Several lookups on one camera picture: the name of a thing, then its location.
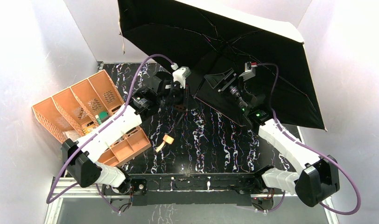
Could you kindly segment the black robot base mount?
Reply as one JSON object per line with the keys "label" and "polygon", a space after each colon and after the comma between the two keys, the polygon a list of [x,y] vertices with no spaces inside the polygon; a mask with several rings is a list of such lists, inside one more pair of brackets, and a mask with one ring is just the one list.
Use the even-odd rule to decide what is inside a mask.
{"label": "black robot base mount", "polygon": [[253,173],[212,174],[132,174],[131,190],[120,194],[102,186],[101,192],[112,199],[133,196],[134,206],[157,204],[234,204],[273,207],[274,190],[263,188]]}

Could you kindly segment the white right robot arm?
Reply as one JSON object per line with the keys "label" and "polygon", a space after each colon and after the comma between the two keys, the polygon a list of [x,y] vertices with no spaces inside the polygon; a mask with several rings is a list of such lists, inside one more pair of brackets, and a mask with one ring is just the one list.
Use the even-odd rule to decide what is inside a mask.
{"label": "white right robot arm", "polygon": [[229,69],[204,78],[212,89],[234,99],[246,126],[257,127],[258,136],[283,154],[294,167],[294,172],[273,167],[262,169],[259,171],[262,186],[294,193],[305,205],[314,207],[340,190],[337,161],[331,155],[324,156],[307,149],[281,125],[274,112],[259,109],[265,96],[255,96],[244,88],[244,82],[254,76],[253,70],[236,75],[233,69]]}

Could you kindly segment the beige and black folding umbrella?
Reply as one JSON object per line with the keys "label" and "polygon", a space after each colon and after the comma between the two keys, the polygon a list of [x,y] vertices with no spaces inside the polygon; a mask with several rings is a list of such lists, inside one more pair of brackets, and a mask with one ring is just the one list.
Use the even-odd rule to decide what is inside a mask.
{"label": "beige and black folding umbrella", "polygon": [[274,110],[283,124],[324,129],[309,69],[304,39],[296,27],[246,14],[203,0],[194,6],[176,0],[120,0],[119,24],[124,38],[167,70],[186,66],[190,92],[234,123],[244,126],[244,111],[232,94],[212,88],[207,75],[234,71],[246,62],[260,64],[244,82],[260,106]]}

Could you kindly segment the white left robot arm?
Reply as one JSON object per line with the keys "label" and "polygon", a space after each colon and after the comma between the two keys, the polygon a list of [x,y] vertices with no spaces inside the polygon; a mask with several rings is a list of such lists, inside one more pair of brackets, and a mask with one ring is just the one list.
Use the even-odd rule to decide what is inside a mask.
{"label": "white left robot arm", "polygon": [[108,120],[84,137],[67,139],[62,144],[64,164],[60,172],[68,171],[82,188],[104,184],[125,192],[130,187],[129,175],[115,165],[100,162],[100,157],[120,138],[120,144],[139,149],[144,142],[134,142],[129,131],[157,114],[161,107],[188,109],[192,97],[186,78],[190,74],[188,67],[180,67],[172,74],[157,72],[140,89],[130,90],[127,102]]}

